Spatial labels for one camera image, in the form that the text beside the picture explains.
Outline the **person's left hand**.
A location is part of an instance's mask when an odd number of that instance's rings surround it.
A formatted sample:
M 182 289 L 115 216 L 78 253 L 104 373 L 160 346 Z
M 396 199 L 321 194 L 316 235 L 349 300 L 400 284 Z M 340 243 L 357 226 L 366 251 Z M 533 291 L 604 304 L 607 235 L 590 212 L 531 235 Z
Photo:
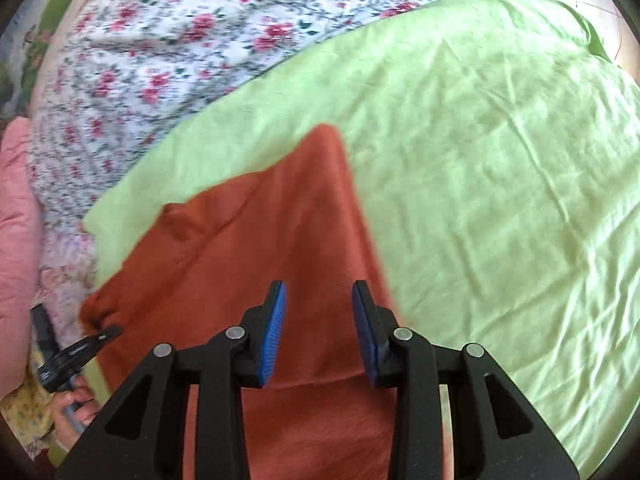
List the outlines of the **person's left hand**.
M 58 445 L 69 451 L 78 441 L 81 429 L 89 426 L 101 405 L 84 376 L 76 376 L 70 390 L 59 391 L 52 396 L 53 435 Z

